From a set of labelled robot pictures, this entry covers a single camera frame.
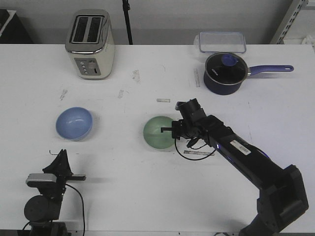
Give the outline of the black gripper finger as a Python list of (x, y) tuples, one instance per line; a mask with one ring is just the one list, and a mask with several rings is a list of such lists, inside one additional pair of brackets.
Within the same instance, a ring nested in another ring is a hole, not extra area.
[(172, 131), (173, 128), (172, 127), (162, 127), (160, 130), (161, 130), (161, 132)]
[(69, 165), (68, 156), (66, 149), (63, 150), (63, 163), (64, 163), (64, 174), (72, 175), (72, 171)]
[(52, 161), (50, 165), (43, 169), (44, 172), (57, 172), (62, 165), (62, 158), (63, 158), (64, 149), (57, 154), (57, 157)]

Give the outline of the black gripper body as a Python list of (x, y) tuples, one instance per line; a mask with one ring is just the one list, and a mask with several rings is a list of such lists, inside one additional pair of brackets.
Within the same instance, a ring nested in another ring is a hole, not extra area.
[(202, 108), (192, 109), (180, 109), (175, 108), (182, 115), (182, 119), (172, 122), (172, 138), (180, 139), (181, 137), (186, 139), (199, 138), (207, 141), (208, 135), (205, 128), (200, 125), (200, 120), (206, 118), (206, 114)]
[(55, 175), (57, 177), (57, 182), (54, 186), (49, 187), (49, 188), (38, 188), (39, 192), (41, 195), (44, 197), (62, 202), (63, 200), (63, 195), (66, 191), (66, 183), (68, 181), (85, 181), (86, 176), (85, 175)]

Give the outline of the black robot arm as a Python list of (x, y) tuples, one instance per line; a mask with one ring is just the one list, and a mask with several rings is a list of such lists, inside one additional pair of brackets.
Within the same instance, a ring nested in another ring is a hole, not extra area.
[(172, 138), (202, 139), (213, 147), (259, 189), (257, 216), (241, 236), (272, 236), (297, 220), (309, 208), (303, 178), (294, 165), (281, 168), (257, 147), (247, 143), (213, 115), (182, 110), (182, 119), (173, 121)]
[(85, 181), (85, 175), (75, 175), (70, 168), (67, 151), (61, 149), (53, 162), (42, 173), (29, 174), (26, 185), (37, 188), (39, 195), (30, 198), (24, 207), (24, 215), (31, 226), (31, 236), (70, 236), (65, 222), (58, 222), (68, 181)]

